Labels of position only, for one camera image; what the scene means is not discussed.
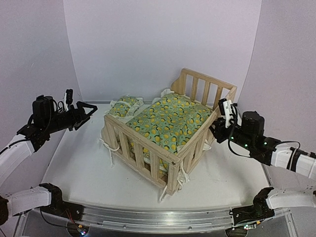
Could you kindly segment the wooden pet bed frame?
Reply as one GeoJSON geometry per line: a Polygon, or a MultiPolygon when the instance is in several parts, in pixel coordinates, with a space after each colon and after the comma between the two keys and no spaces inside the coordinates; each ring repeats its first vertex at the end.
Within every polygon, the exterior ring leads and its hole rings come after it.
{"type": "Polygon", "coordinates": [[[218,102],[233,101],[237,87],[182,69],[171,88],[133,116],[105,115],[101,142],[141,176],[173,195],[209,149],[218,102]]]}

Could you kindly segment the lemon print bed cushion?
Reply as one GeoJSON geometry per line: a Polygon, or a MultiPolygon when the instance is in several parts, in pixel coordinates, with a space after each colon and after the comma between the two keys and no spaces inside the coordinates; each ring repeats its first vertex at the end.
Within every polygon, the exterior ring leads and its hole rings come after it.
{"type": "Polygon", "coordinates": [[[169,89],[132,118],[115,118],[108,111],[100,143],[110,156],[160,187],[162,198],[181,190],[202,154],[211,149],[214,138],[206,127],[213,110],[169,89]]]}

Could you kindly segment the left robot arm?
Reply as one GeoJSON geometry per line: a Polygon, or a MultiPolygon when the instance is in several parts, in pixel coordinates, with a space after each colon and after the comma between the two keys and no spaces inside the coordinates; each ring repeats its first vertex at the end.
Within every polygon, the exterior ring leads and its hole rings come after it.
{"type": "Polygon", "coordinates": [[[72,90],[56,102],[52,96],[38,96],[32,114],[0,152],[0,223],[39,208],[56,216],[79,215],[82,206],[63,200],[62,191],[51,183],[41,183],[43,165],[52,149],[44,149],[54,133],[82,127],[98,110],[82,101],[73,104],[72,90]]]}

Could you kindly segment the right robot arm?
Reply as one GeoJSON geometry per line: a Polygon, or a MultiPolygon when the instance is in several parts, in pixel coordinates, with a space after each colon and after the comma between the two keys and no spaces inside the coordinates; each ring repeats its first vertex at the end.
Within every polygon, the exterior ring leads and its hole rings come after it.
{"type": "Polygon", "coordinates": [[[231,153],[234,143],[249,152],[247,158],[265,165],[271,175],[271,186],[263,188],[252,204],[233,208],[233,224],[253,224],[275,215],[275,210],[286,207],[316,206],[316,155],[301,150],[294,141],[281,141],[264,135],[264,118],[257,112],[245,112],[241,125],[236,112],[221,112],[210,127],[218,143],[228,142],[231,153]]]}

